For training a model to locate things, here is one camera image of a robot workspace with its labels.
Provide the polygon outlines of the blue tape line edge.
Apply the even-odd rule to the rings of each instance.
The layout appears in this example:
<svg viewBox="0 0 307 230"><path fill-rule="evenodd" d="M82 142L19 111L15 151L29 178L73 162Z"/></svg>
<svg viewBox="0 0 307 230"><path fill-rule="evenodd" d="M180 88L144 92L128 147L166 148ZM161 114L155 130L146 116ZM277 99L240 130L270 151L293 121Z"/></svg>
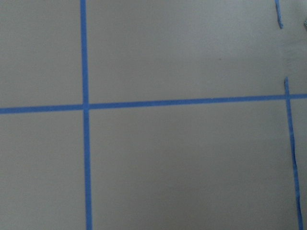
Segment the blue tape line edge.
<svg viewBox="0 0 307 230"><path fill-rule="evenodd" d="M292 168L293 168L294 185L295 185L295 203L296 203L297 222L298 222L298 229L303 230L304 224L303 224L301 202L300 202L301 201L300 200L300 184L299 184L298 167L297 167L296 154L295 154L295 134L294 134L294 127L293 127L290 86L289 86L288 77L284 79L284 91L285 91L287 123L288 123L288 131L289 131L289 139L290 139L290 147L291 147Z"/></svg>

